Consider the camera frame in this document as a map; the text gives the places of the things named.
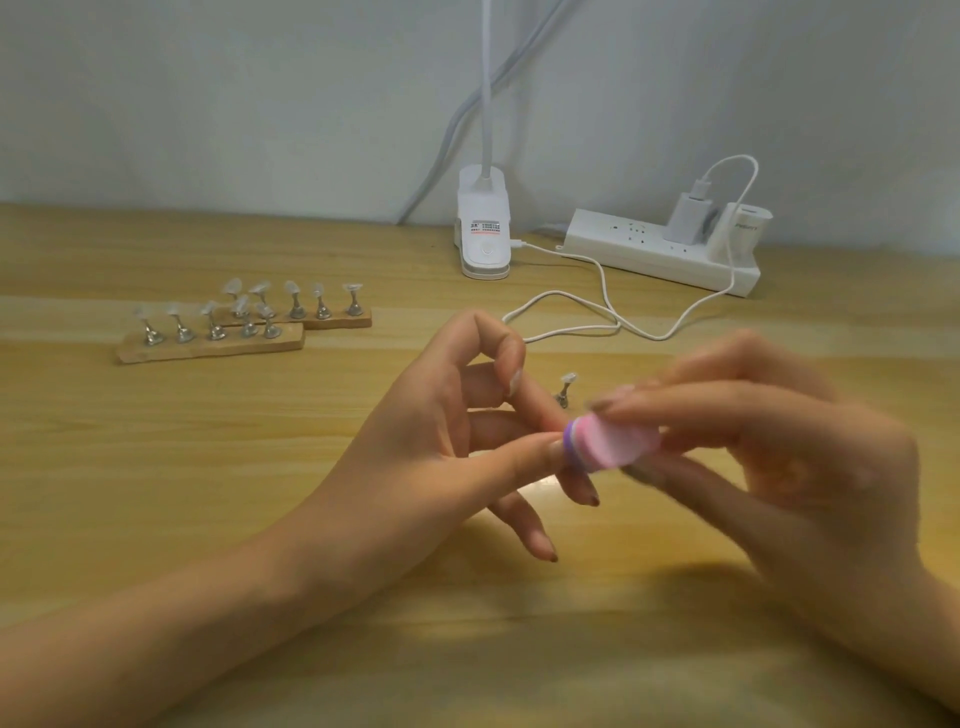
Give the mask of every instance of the power strip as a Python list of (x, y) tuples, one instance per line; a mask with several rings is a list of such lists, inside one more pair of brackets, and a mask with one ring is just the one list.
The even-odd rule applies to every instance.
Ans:
[[(707, 259), (706, 245), (681, 245), (663, 239), (663, 226), (577, 209), (559, 253), (586, 255), (601, 265), (644, 276), (675, 280), (711, 291), (730, 285), (730, 266)], [(734, 268), (730, 293), (746, 297), (760, 279), (752, 255), (749, 266)]]

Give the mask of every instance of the nail file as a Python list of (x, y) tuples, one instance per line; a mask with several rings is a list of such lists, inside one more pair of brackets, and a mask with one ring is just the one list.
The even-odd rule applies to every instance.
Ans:
[(587, 473), (622, 468), (660, 447), (654, 427), (613, 425), (590, 412), (564, 430), (564, 449), (570, 464)]

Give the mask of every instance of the grey cable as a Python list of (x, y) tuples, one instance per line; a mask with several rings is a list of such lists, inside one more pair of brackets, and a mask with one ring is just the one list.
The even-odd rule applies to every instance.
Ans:
[[(534, 44), (540, 38), (543, 31), (550, 24), (550, 20), (557, 14), (564, 5), (566, 5), (570, 0), (557, 0), (553, 4), (553, 7), (547, 11), (546, 15), (543, 17), (543, 20), (540, 21), (540, 24), (534, 28), (533, 32), (526, 39), (514, 49), (514, 52), (507, 57), (505, 61), (496, 69), (496, 74), (491, 80), (491, 87), (496, 88), (501, 81), (509, 74), (519, 62), (521, 62), (527, 54), (533, 48)], [(430, 167), (430, 171), (427, 172), (426, 178), (420, 184), (420, 187), (417, 188), (417, 191), (410, 197), (407, 201), (407, 204), (403, 206), (403, 210), (400, 212), (399, 216), (396, 218), (396, 224), (402, 225), (406, 222), (407, 218), (410, 217), (410, 213), (413, 212), (417, 205), (422, 202), (423, 198), (427, 196), (427, 193), (433, 189), (433, 185), (436, 183), (437, 178), (443, 173), (444, 162), (446, 161), (446, 155), (450, 151), (450, 145), (453, 144), (453, 135), (457, 133), (457, 127), (460, 126), (460, 122), (463, 121), (464, 117), (467, 116), (471, 111), (473, 111), (477, 104), (480, 103), (480, 89), (477, 88), (473, 93), (469, 95), (467, 100), (457, 108), (453, 113), (453, 118), (450, 119), (450, 123), (446, 125), (446, 131), (444, 132), (444, 140), (440, 143), (440, 151), (437, 153), (437, 158), (433, 161), (433, 166)]]

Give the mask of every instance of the wooden base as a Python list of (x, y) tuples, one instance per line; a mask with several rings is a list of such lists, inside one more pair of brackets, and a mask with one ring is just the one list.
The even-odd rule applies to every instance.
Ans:
[(167, 361), (171, 359), (197, 359), (202, 356), (235, 356), (242, 353), (291, 352), (303, 348), (306, 334), (303, 326), (281, 324), (283, 329), (276, 339), (265, 339), (263, 327), (260, 333), (249, 339), (241, 338), (238, 330), (232, 329), (227, 338), (210, 341), (205, 331), (196, 329), (197, 338), (186, 344), (178, 344), (173, 336), (153, 347), (143, 343), (143, 332), (129, 334), (117, 347), (117, 357), (123, 364), (141, 364), (147, 361)]
[[(348, 316), (345, 311), (330, 310), (332, 314), (328, 319), (318, 319), (316, 310), (307, 309), (305, 319), (291, 319), (289, 312), (278, 313), (274, 319), (275, 324), (303, 324), (308, 331), (320, 331), (328, 328), (370, 328), (373, 326), (373, 313), (369, 309), (365, 310), (359, 316)], [(254, 321), (262, 321), (258, 315), (252, 314)], [(243, 320), (233, 315), (233, 311), (227, 306), (221, 306), (213, 311), (213, 320), (222, 327), (243, 326)]]

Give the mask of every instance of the wooden table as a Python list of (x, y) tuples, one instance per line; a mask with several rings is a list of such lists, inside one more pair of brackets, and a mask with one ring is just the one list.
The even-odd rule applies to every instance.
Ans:
[[(675, 339), (621, 333), (531, 347), (574, 410), (677, 352), (753, 327), (818, 357), (909, 422), (924, 456), (923, 546), (960, 580), (960, 261), (763, 250), (748, 300)], [(205, 302), (232, 276), (306, 289), (362, 281), (374, 327), (306, 349), (120, 366), (136, 302)], [(533, 251), (465, 279), (449, 229), (0, 206), (0, 619), (169, 570), (301, 500), (455, 310), (496, 314), (546, 288), (597, 299), (596, 273)], [(610, 272), (621, 313), (665, 330), (702, 292)], [(534, 333), (593, 320), (547, 302)], [(731, 461), (705, 459), (733, 475)], [(177, 726), (921, 726), (930, 701), (812, 634), (724, 538), (617, 473), (599, 509), (528, 488), (560, 552), (529, 558), (483, 514), (400, 584), (243, 667), (166, 716)]]

